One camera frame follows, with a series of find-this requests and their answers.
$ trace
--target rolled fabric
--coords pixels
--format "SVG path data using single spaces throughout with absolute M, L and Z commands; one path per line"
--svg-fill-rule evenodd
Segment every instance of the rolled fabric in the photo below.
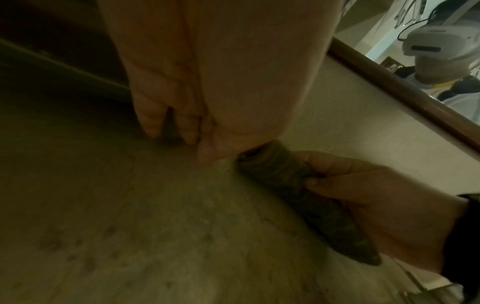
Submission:
M 281 197 L 331 248 L 358 262 L 378 266 L 382 259 L 348 211 L 333 199 L 308 191 L 303 180 L 321 177 L 274 141 L 242 154 L 240 170 Z

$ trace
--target vr headset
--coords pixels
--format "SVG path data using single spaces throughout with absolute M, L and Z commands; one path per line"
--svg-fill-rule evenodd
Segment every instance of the vr headset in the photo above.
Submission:
M 461 21 L 480 0 L 468 0 L 441 25 L 423 26 L 408 34 L 402 44 L 406 56 L 424 56 L 451 60 L 480 51 L 480 16 L 478 22 Z

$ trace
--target black sleeve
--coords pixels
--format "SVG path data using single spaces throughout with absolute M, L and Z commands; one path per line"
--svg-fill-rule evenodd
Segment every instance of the black sleeve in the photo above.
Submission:
M 441 274 L 463 286 L 465 301 L 479 296 L 480 289 L 480 195 L 460 195 L 469 200 L 468 209 L 453 227 L 443 247 Z

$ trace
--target fingernail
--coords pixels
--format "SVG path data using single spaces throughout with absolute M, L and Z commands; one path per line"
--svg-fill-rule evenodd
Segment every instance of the fingernail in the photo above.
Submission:
M 304 182 L 305 182 L 305 186 L 312 187 L 319 183 L 319 179 L 315 177 L 308 177 L 305 179 Z

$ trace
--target brown wooden trim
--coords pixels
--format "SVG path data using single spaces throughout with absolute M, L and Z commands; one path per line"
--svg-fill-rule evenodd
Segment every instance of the brown wooden trim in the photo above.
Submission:
M 480 126 L 477 124 L 398 78 L 338 39 L 333 39 L 328 55 L 480 153 Z

